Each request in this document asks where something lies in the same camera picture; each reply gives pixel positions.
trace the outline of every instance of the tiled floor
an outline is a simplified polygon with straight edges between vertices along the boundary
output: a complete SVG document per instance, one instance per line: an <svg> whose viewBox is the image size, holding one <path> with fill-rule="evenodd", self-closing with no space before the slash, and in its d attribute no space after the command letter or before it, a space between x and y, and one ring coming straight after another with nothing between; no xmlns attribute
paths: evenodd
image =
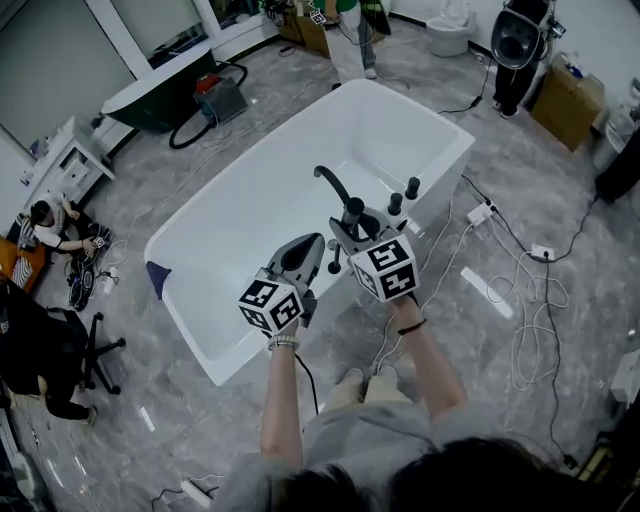
<svg viewBox="0 0 640 512"><path fill-rule="evenodd" d="M392 26L394 35L376 45L380 83L436 111L469 105L481 89L485 68L471 54L436 58L428 51L424 30L395 20ZM20 398L16 415L20 438L38 463L60 510L150 510L151 498L162 488L179 488L187 477L224 473L236 455L258 448L265 382L222 388L211 383L165 306L154 297L142 251L158 227L205 183L330 90L336 76L328 60L301 50L281 58L281 47L274 44L244 59L250 74L242 90L253 100L246 113L182 151L169 149L168 135L138 134L114 159L117 181L102 183L88 205L96 220L112 227L118 236L126 236L133 219L169 196L207 155L287 105L305 83L319 77L290 108L208 160L174 198L135 226L127 260L119 269L120 285L109 296L99 287L82 315L88 321L93 312L102 311L106 318L102 336L128 340L125 350L106 358L122 395L108 396L98 385L96 391L78 397L99 408L96 425L89 428L59 420L42 404ZM465 173L499 205L526 245L539 243L564 252L593 195L594 170L588 154L586 150L570 153L527 114L511 121L501 119L490 105L492 82L490 78L485 101L476 109L452 116L477 139ZM198 128L195 121L189 127L192 132ZM433 251L420 298L434 290L465 227L464 215L478 204L478 198L466 182L460 182L453 220ZM444 211L416 244L421 261L446 219ZM579 459L587 455L596 432L608 426L607 387L620 355L628 348L625 334L635 321L640 301L635 280L640 270L639 229L626 200L614 206L597 203L572 256L551 269L570 295L567 308L554 310L563 361L556 436L565 451ZM502 229L498 233L511 251L520 254ZM526 264L535 274L545 272L543 265ZM37 295L41 304L66 305L68 288L62 267L58 259L42 282ZM500 248L488 225L471 232L427 308L433 330L470 397L494 410L502 429L533 440L522 438L533 451L545 456L542 447L557 457L548 431L553 412L550 378L526 391L511 385L509 337L521 325L520 306L512 296L508 303L514 316L500 316L461 277L465 267L485 281L514 271L513 260ZM524 290L526 282L520 284ZM496 287L504 290L502 285ZM561 300L553 287L551 299ZM540 304L529 305L529 314ZM302 349L321 401L347 368L370 366L387 319L385 308L363 296L333 329ZM548 325L545 315L539 323ZM534 351L531 332L527 340L522 366L528 374ZM540 350L541 369L546 371L555 361L552 336L541 333ZM396 363L402 389L416 397L409 359L401 354L399 351L389 361ZM299 388L301 415L308 420L311 394L302 373ZM141 407L153 422L153 432L142 418ZM27 425L29 418L42 439L39 449ZM213 486L215 479L204 484ZM182 496L169 496L166 503L173 511L195 506Z"/></svg>

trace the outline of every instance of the bracelet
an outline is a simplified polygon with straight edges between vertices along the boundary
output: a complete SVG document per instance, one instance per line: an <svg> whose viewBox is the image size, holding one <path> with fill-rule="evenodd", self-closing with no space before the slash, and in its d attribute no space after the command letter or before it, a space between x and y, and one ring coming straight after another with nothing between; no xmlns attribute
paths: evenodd
<svg viewBox="0 0 640 512"><path fill-rule="evenodd" d="M427 319L425 318L422 322L419 322L416 325L412 325L411 327L407 327L406 329L398 329L398 334L400 336L404 336L405 334L408 334L410 332L417 331L418 329L420 329L420 327L422 327L422 324L426 323Z"/></svg>
<svg viewBox="0 0 640 512"><path fill-rule="evenodd" d="M293 351L296 352L300 346L300 342L295 336L274 336L269 340L269 350L273 350L276 347L287 346L293 347Z"/></svg>

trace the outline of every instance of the gray garment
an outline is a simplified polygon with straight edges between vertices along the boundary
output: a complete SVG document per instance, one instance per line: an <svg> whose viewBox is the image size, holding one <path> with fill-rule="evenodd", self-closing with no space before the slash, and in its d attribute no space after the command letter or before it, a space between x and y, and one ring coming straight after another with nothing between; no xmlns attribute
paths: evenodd
<svg viewBox="0 0 640 512"><path fill-rule="evenodd" d="M390 478L426 453L431 445L491 433L486 413L474 405L451 411L429 425L426 411L408 402L378 402L323 413L306 427L305 469L327 464L343 468L356 487L369 489L379 503ZM236 460L216 494L217 511L268 511L275 485L294 470L279 457L249 454Z"/></svg>
<svg viewBox="0 0 640 512"><path fill-rule="evenodd" d="M372 68L376 63L376 54L373 51L373 43L371 42L373 29L367 23L367 20L364 19L364 16L360 16L358 35L360 36L360 52L362 53L364 69Z"/></svg>

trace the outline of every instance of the white bathtub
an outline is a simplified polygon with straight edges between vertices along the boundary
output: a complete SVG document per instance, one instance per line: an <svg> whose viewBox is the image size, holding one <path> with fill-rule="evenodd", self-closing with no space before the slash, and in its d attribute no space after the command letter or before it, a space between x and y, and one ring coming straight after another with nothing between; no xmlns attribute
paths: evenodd
<svg viewBox="0 0 640 512"><path fill-rule="evenodd" d="M236 302L249 277L276 249L307 233L334 238L329 217L342 203L316 165L333 170L351 196L386 210L409 178L422 185L403 203L419 230L445 207L474 139L424 106L367 80L349 82L309 106L244 153L153 235L145 261L172 269L162 298L194 355L221 385L266 347ZM331 275L327 251L312 289L311 329L331 324L358 285L342 258Z"/></svg>

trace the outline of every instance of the person's hand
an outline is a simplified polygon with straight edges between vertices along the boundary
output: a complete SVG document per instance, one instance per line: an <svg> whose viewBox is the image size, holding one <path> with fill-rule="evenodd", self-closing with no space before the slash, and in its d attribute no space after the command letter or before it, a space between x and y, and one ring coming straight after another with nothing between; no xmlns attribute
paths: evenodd
<svg viewBox="0 0 640 512"><path fill-rule="evenodd" d="M324 7L324 15L331 21L336 21L338 19L338 11L336 9L335 2L327 2Z"/></svg>
<svg viewBox="0 0 640 512"><path fill-rule="evenodd" d="M296 331L298 330L298 326L300 325L300 321L298 318L296 318L293 322L291 322L287 328L282 331L280 334L282 336L295 336L296 335Z"/></svg>
<svg viewBox="0 0 640 512"><path fill-rule="evenodd" d="M82 241L82 248L84 252L87 253L87 256L93 258L93 255L96 253L96 249L98 248L96 244L93 243L93 239L87 238Z"/></svg>
<svg viewBox="0 0 640 512"><path fill-rule="evenodd" d="M411 327L424 320L420 308L408 295L403 295L391 303L393 313L401 327Z"/></svg>

